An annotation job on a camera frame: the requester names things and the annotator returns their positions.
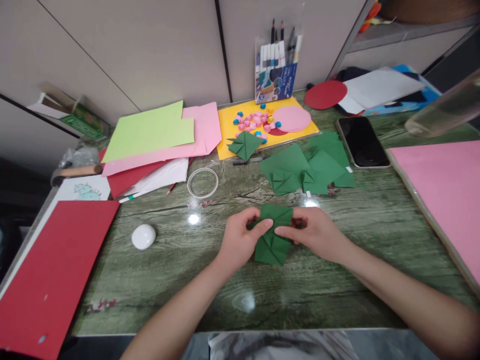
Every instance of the phone screen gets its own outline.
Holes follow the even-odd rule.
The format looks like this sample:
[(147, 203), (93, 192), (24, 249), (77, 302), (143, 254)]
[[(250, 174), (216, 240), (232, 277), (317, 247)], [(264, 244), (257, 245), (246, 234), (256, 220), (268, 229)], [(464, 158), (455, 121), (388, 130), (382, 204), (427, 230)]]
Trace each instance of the phone screen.
[(369, 120), (363, 116), (344, 117), (338, 120), (350, 150), (353, 162), (361, 168), (387, 167), (390, 161), (375, 135)]

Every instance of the green origami paper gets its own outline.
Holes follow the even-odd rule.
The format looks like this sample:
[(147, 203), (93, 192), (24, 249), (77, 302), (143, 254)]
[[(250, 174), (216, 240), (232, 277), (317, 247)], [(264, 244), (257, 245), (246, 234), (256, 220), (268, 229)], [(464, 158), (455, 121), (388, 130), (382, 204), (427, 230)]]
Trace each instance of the green origami paper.
[(275, 234), (275, 228), (290, 226), (294, 210), (291, 207), (264, 204), (261, 207), (260, 219), (272, 219), (273, 226), (260, 238), (255, 247), (255, 261), (280, 265), (285, 263), (290, 248), (290, 241)]
[(308, 164), (313, 171), (321, 173), (321, 181), (327, 185), (347, 173), (347, 169), (323, 150), (317, 150), (308, 160)]
[(304, 193), (309, 191), (310, 194), (328, 195), (329, 184), (329, 182), (323, 181), (322, 173), (319, 171), (307, 170), (303, 172), (301, 188)]
[[(347, 153), (345, 152), (344, 145), (341, 141), (339, 141), (339, 136), (336, 132), (324, 131), (318, 136), (311, 137), (310, 148), (313, 147), (317, 147), (319, 150), (325, 151), (341, 166), (345, 168), (350, 166), (349, 158), (347, 157)], [(335, 186), (338, 187), (357, 187), (357, 183), (355, 182), (355, 176), (352, 172), (349, 171), (337, 178), (334, 182)]]
[(277, 196), (293, 193), (299, 188), (293, 172), (277, 170), (273, 172), (271, 179), (273, 191)]
[(263, 141), (261, 138), (256, 137), (255, 135), (252, 135), (246, 131), (242, 131), (235, 139), (227, 140), (232, 140), (231, 144), (227, 144), (228, 149), (245, 161), (250, 159), (252, 154), (255, 152), (255, 150), (257, 150)]
[(310, 169), (298, 144), (293, 144), (261, 161), (260, 167), (277, 196), (301, 188), (302, 172)]

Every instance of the table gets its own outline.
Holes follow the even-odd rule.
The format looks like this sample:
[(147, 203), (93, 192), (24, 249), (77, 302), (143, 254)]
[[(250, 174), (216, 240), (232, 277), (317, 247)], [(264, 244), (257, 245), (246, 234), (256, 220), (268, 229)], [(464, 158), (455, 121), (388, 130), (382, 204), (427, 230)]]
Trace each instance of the table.
[[(305, 106), (305, 91), (294, 93), (321, 130), (335, 131), (336, 109)], [(412, 112), (370, 117), (384, 148), (480, 139), (469, 124), (437, 138), (409, 135)], [(302, 149), (308, 139), (298, 142)], [(262, 151), (278, 152), (289, 145)], [(197, 158), (188, 171), (209, 167), (219, 177), (217, 192), (202, 204), (178, 184), (121, 205), (105, 239), (73, 319), (73, 336), (134, 334), (176, 292), (193, 279), (220, 249), (227, 218), (247, 207), (270, 203), (317, 206), (353, 242), (406, 274), (473, 309), (480, 302), (393, 168), (354, 169), (357, 188), (335, 196), (296, 192), (276, 197), (259, 164), (233, 166), (216, 150)], [(194, 190), (210, 191), (212, 178), (195, 178)], [(144, 251), (131, 242), (132, 231), (151, 224), (157, 238)], [(102, 311), (99, 301), (110, 302)], [(406, 325), (382, 301), (340, 265), (292, 246), (283, 267), (250, 261), (219, 291), (197, 331), (333, 328), (402, 328)]]

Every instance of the blue box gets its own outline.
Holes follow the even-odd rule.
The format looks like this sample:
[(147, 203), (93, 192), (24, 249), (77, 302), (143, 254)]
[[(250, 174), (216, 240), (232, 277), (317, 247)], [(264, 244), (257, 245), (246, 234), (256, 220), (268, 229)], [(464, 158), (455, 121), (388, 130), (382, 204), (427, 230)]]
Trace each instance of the blue box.
[[(395, 66), (392, 69), (400, 73), (417, 73), (410, 66), (404, 65), (404, 64)], [(419, 77), (418, 81), (425, 84), (425, 87), (421, 90), (421, 93), (426, 99), (425, 102), (402, 101), (400, 102), (401, 106), (398, 106), (398, 105), (397, 106), (388, 106), (388, 105), (377, 106), (371, 109), (364, 110), (358, 115), (375, 116), (375, 115), (395, 114), (395, 113), (404, 113), (407, 111), (420, 110), (426, 107), (428, 104), (433, 103), (442, 95), (442, 93), (438, 91), (438, 89), (436, 89), (431, 83), (429, 83), (423, 76), (419, 74), (418, 77)]]

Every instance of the pink board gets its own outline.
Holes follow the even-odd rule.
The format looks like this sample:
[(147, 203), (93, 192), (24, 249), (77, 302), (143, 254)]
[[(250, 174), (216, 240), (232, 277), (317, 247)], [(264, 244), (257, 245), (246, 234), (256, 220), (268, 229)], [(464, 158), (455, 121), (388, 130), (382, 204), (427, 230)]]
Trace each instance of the pink board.
[(275, 122), (281, 122), (280, 130), (286, 133), (302, 131), (312, 122), (309, 112), (298, 106), (281, 107), (272, 116)]
[(389, 151), (480, 284), (480, 140)]
[(169, 159), (210, 154), (222, 140), (217, 103), (211, 102), (202, 106), (186, 107), (183, 109), (181, 117), (182, 119), (193, 118), (195, 142), (107, 162), (103, 168), (102, 176), (110, 176)]

